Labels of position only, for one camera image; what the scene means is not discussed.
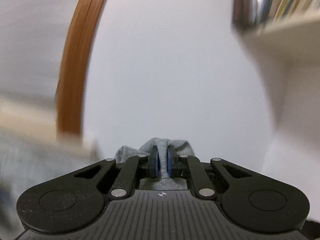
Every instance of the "ribbed surface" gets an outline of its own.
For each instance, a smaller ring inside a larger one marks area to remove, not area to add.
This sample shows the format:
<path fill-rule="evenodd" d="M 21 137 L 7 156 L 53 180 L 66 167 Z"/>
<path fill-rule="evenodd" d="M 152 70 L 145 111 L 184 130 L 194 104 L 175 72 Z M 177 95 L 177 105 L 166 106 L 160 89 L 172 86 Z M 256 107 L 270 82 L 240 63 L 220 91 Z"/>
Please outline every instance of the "ribbed surface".
<path fill-rule="evenodd" d="M 306 240 L 298 231 L 282 235 L 247 232 L 229 222 L 212 201 L 190 191 L 136 190 L 126 200 L 112 201 L 89 227 L 64 236 L 24 233 L 19 240 Z"/>

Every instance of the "white shelf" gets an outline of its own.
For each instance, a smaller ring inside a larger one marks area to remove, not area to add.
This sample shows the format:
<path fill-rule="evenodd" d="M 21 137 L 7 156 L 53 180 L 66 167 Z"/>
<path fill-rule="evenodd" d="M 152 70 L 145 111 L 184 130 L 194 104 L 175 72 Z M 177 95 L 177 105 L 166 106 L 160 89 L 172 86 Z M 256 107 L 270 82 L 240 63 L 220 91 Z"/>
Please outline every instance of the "white shelf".
<path fill-rule="evenodd" d="M 291 63 L 320 63 L 320 14 L 293 15 L 245 34 Z"/>
<path fill-rule="evenodd" d="M 56 110 L 22 104 L 0 96 L 0 132 L 27 143 L 65 154 L 90 157 L 94 140 L 57 134 Z"/>

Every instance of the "silver metal object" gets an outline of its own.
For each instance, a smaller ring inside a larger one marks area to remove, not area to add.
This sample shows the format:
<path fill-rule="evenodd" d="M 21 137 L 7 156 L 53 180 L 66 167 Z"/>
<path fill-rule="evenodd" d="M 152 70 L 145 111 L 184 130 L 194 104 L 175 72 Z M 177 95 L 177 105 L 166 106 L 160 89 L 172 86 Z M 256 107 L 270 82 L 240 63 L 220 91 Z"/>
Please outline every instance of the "silver metal object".
<path fill-rule="evenodd" d="M 199 190 L 199 194 L 201 196 L 209 197 L 209 196 L 214 195 L 214 190 L 212 190 L 210 188 L 203 188 L 203 189 Z"/>
<path fill-rule="evenodd" d="M 273 21 L 280 3 L 281 0 L 235 0 L 233 22 L 247 28 Z"/>
<path fill-rule="evenodd" d="M 124 189 L 120 188 L 111 191 L 111 195 L 113 195 L 114 197 L 123 197 L 125 194 L 127 194 L 127 192 Z"/>

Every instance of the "white wall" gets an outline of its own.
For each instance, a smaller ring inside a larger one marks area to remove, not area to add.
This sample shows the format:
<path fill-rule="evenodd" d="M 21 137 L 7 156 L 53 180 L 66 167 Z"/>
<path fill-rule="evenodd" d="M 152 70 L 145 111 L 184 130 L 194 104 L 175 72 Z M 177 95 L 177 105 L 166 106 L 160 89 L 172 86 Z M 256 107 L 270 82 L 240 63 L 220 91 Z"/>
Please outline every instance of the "white wall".
<path fill-rule="evenodd" d="M 0 93 L 53 103 L 78 0 L 0 0 Z"/>
<path fill-rule="evenodd" d="M 284 109 L 262 172 L 302 190 L 320 220 L 320 68 L 291 68 Z"/>
<path fill-rule="evenodd" d="M 186 139 L 202 161 L 260 171 L 285 67 L 244 55 L 231 15 L 232 0 L 107 0 L 84 107 L 85 135 L 104 157 L 152 137 Z"/>

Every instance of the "brown wooden frame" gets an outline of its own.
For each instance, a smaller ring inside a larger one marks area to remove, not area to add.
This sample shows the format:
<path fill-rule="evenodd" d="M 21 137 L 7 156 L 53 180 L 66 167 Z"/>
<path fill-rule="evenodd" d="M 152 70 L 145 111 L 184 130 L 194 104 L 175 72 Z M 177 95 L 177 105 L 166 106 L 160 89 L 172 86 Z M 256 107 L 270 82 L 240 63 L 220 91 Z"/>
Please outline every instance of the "brown wooden frame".
<path fill-rule="evenodd" d="M 68 30 L 57 89 L 57 132 L 82 136 L 88 59 L 104 0 L 79 0 Z"/>

